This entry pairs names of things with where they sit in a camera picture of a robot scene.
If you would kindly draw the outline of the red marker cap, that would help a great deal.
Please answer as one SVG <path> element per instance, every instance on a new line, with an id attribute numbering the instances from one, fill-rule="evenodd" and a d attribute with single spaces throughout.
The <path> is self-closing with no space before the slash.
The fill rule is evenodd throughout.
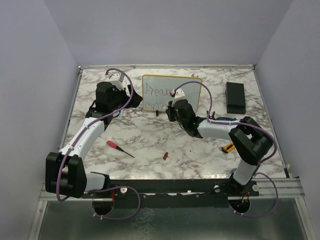
<path id="1" fill-rule="evenodd" d="M 164 154 L 164 156 L 163 156 L 163 160 L 166 160 L 167 159 L 167 157 L 168 157 L 168 152 L 166 152 L 165 154 Z"/>

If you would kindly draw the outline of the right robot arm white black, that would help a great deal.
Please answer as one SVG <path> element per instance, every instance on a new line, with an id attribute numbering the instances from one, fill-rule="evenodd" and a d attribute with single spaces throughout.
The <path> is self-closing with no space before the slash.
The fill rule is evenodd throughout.
<path id="1" fill-rule="evenodd" d="M 251 117 L 241 120 L 213 120 L 196 116 L 186 99 L 170 101 L 165 110 L 170 122 L 178 122 L 180 127 L 194 138 L 213 138 L 230 141 L 235 146 L 240 162 L 232 175 L 229 189 L 240 196 L 248 189 L 262 158 L 274 146 L 273 137 L 262 129 Z"/>

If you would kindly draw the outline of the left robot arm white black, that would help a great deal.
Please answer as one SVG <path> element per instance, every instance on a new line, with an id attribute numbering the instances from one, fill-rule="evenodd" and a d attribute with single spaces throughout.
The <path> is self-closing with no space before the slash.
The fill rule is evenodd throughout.
<path id="1" fill-rule="evenodd" d="M 98 83 L 95 100 L 85 114 L 79 131 L 59 152 L 50 152 L 46 157 L 45 190 L 57 197 L 80 198 L 90 191 L 101 198 L 106 197 L 111 190 L 108 175 L 87 173 L 84 160 L 112 119 L 123 109 L 138 107 L 142 100 L 130 84 L 124 87 L 119 81 Z"/>

